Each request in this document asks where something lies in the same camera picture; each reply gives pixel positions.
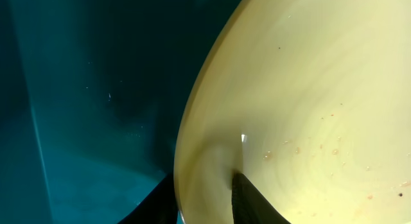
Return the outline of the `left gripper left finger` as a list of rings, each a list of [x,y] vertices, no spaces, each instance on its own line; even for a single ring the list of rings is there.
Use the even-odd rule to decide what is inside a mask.
[[[177,224],[173,174],[168,174],[146,198],[118,224]]]

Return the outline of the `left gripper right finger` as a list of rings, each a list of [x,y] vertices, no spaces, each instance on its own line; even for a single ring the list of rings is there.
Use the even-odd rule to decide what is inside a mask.
[[[233,175],[231,203],[234,224],[290,224],[243,173]]]

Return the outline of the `yellow-green plate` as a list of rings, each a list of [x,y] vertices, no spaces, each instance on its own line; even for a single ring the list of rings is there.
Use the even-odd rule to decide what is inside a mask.
[[[184,223],[241,171],[290,223],[410,222],[410,0],[241,0],[188,99]]]

